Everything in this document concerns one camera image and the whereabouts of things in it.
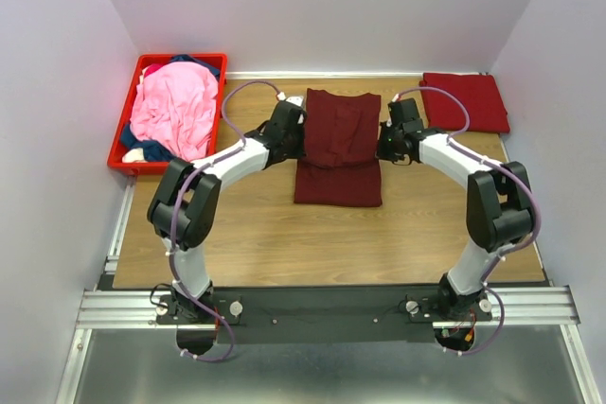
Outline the maroon t shirt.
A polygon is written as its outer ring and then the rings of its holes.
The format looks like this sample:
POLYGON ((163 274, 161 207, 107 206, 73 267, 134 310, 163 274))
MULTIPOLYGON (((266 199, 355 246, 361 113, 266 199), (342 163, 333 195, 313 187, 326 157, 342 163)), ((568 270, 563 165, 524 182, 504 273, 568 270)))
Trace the maroon t shirt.
POLYGON ((376 158, 382 98, 339 96, 309 88, 305 156, 295 172, 294 202, 342 207, 382 205, 376 158))

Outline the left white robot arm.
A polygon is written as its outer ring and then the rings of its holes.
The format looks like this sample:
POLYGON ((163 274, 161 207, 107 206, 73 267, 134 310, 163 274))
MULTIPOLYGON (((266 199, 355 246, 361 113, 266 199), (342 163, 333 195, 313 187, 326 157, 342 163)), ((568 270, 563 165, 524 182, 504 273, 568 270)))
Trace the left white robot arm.
POLYGON ((170 294, 154 303, 159 324, 208 324, 219 315, 204 242, 221 192, 250 174, 303 157, 306 117, 304 97, 288 97, 230 148, 193 163, 169 163, 147 214, 167 248, 173 274, 170 294))

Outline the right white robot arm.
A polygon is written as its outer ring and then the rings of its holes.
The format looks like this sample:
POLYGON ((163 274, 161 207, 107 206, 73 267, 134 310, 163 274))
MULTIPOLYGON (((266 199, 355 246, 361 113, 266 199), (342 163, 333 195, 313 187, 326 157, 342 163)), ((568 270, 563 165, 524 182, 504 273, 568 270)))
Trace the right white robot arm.
POLYGON ((485 158, 436 128, 426 128, 412 98, 388 104, 380 124, 377 157, 432 167, 466 191, 468 243, 458 262, 442 275, 429 311, 454 321, 478 301, 483 285, 507 254, 539 227, 527 172, 518 162, 485 158))

